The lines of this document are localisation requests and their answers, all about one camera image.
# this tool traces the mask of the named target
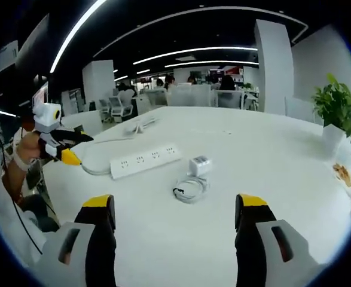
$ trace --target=ceiling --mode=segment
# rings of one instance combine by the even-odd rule
[[[114,68],[118,69],[116,78],[125,75],[135,77],[137,71],[144,69],[150,69],[150,73],[161,72],[166,70],[165,65],[177,63],[176,58],[190,54],[198,61],[257,62],[257,54],[254,52],[221,50],[178,54],[133,65],[133,62],[147,57],[191,48],[256,47],[254,38],[256,19],[285,24],[290,39],[294,39],[303,30],[304,25],[286,19],[283,15],[307,24],[308,29],[296,42],[331,21],[330,13],[324,13],[324,7],[318,3],[311,4],[310,1],[305,1],[304,5],[240,1],[241,7],[252,8],[241,10],[238,8],[238,1],[232,0],[199,2],[178,0],[171,3],[159,0],[107,0],[77,32],[54,74],[50,75],[51,64],[66,35],[94,1],[26,2],[29,5],[25,6],[22,13],[19,11],[19,18],[16,21],[17,32],[13,34],[13,38],[19,40],[19,48],[22,48],[30,33],[47,14],[49,23],[48,29],[42,31],[45,33],[43,41],[31,47],[32,65],[28,66],[28,70],[17,73],[17,70],[11,67],[0,74],[0,94],[3,97],[0,97],[0,108],[9,111],[16,111],[19,103],[31,98],[37,88],[32,82],[36,74],[49,76],[53,84],[51,86],[54,86],[58,94],[60,90],[81,87],[81,70],[92,60],[112,59]],[[166,16],[167,19],[145,26]]]

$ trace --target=potted plant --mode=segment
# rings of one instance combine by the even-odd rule
[[[335,155],[341,141],[351,138],[351,92],[347,85],[339,83],[332,74],[327,75],[329,84],[323,89],[315,87],[314,111],[324,120],[323,141],[330,155]]]
[[[245,83],[245,84],[243,85],[243,88],[246,88],[246,89],[248,89],[248,90],[252,90],[252,84],[251,84],[251,83]]]

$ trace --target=monitor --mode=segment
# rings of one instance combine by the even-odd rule
[[[32,98],[32,108],[36,106],[37,103],[47,103],[48,102],[48,82],[46,82],[39,90],[33,95]]]

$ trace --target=power strip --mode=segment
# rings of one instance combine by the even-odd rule
[[[145,152],[121,157],[110,161],[111,176],[113,179],[143,172],[153,167],[162,166],[172,161],[180,160],[182,154],[173,143],[163,145]]]

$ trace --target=white pot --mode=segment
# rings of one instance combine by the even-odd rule
[[[342,129],[330,124],[323,129],[323,145],[326,157],[335,157],[339,146],[346,138],[346,134]]]

